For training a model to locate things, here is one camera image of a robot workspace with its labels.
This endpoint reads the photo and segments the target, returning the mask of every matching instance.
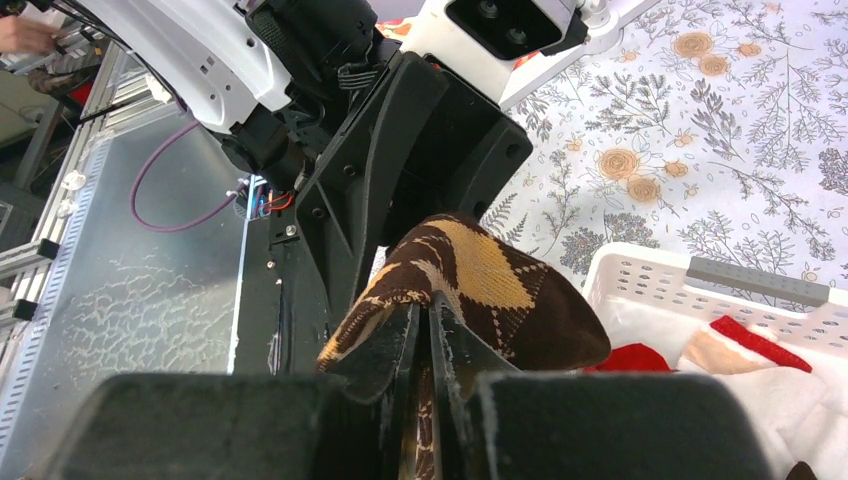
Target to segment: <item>metal sheet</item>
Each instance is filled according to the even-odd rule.
[[[226,371],[242,219],[225,209],[165,235],[129,213],[147,155],[184,122],[169,114],[112,140],[0,478],[39,477],[77,408],[111,375]],[[155,224],[186,222],[239,176],[211,136],[192,132],[150,170],[139,212]]]

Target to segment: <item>red wire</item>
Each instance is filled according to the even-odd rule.
[[[287,209],[291,206],[292,202],[294,202],[294,195],[289,195],[289,201],[286,202],[285,205],[283,205],[281,207],[271,207],[270,211],[271,212],[279,212],[280,210],[285,210],[285,209]]]
[[[288,197],[290,197],[290,196],[291,196],[291,192],[286,192],[286,193],[284,193],[284,194],[280,195],[279,197],[274,198],[274,193],[273,193],[273,192],[268,192],[268,203],[267,203],[266,205],[270,205],[270,204],[272,204],[272,203],[274,203],[274,202],[277,202],[277,201],[280,201],[280,200],[284,200],[284,199],[286,199],[286,198],[288,198]]]

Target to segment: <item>camera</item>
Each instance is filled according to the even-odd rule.
[[[570,48],[585,39],[578,28],[567,36],[579,12],[577,0],[454,0],[446,13],[455,24],[500,60],[515,60],[563,42]],[[583,38],[577,37],[582,32]]]

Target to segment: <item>white plastic basket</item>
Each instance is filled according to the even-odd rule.
[[[773,295],[813,306],[815,310],[790,312],[696,288],[687,285],[687,279]],[[609,324],[614,321],[610,319],[611,305],[630,304],[637,309],[653,308],[671,314],[663,317],[681,326],[674,335],[677,345],[668,347],[673,349],[682,348],[697,328],[723,315],[746,326],[759,325],[786,348],[803,349],[801,354],[814,368],[818,364],[824,377],[831,377],[848,389],[848,379],[844,378],[848,370],[843,370],[848,365],[848,291],[689,255],[612,243],[595,254],[583,295],[608,331],[616,327],[621,330],[621,325]],[[629,327],[650,326],[657,331],[656,325],[646,323],[653,321],[651,315],[644,317],[632,319]],[[611,340],[614,347],[622,343],[616,342],[612,335]]]

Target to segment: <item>sock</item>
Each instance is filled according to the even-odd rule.
[[[786,480],[816,480],[816,474],[813,473],[813,469],[809,465],[804,462],[798,462],[792,467],[792,471],[789,472]]]
[[[813,371],[799,356],[746,330],[728,316],[699,330],[683,349],[677,364],[681,371],[723,375],[777,366]]]

